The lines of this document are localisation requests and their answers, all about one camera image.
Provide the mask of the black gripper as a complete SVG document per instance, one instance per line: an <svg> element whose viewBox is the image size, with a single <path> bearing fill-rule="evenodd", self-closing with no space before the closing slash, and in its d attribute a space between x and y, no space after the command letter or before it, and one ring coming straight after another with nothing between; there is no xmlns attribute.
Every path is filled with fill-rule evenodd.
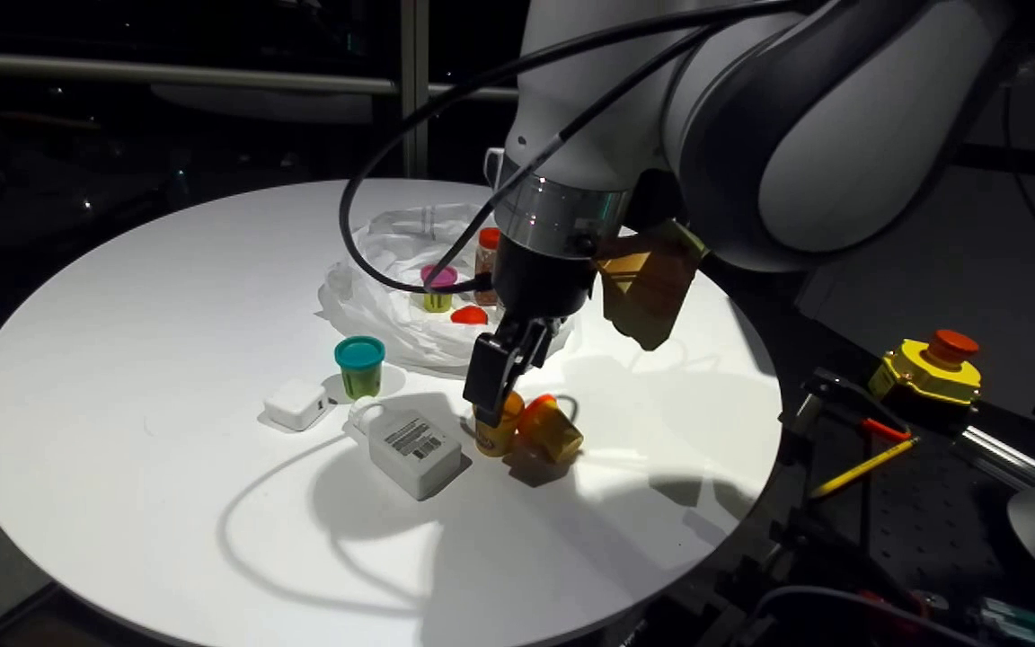
<svg viewBox="0 0 1035 647"><path fill-rule="evenodd" d="M539 255L514 241L500 244L496 295L503 302L503 324L496 334L503 345L514 345L510 385L546 363L561 324L589 298L593 277L597 270L589 262ZM464 399L485 424L500 421L507 399L507 349L500 341L492 334L474 338L464 381Z"/></svg>

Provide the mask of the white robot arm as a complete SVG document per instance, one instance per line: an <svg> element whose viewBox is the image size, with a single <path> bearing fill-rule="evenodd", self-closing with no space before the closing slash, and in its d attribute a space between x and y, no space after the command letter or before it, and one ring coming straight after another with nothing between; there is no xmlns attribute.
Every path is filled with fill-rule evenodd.
<svg viewBox="0 0 1035 647"><path fill-rule="evenodd" d="M676 194L730 266L805 270L895 226L978 93L1035 58L1035 0L532 0L503 144L496 291L464 395L492 421Z"/></svg>

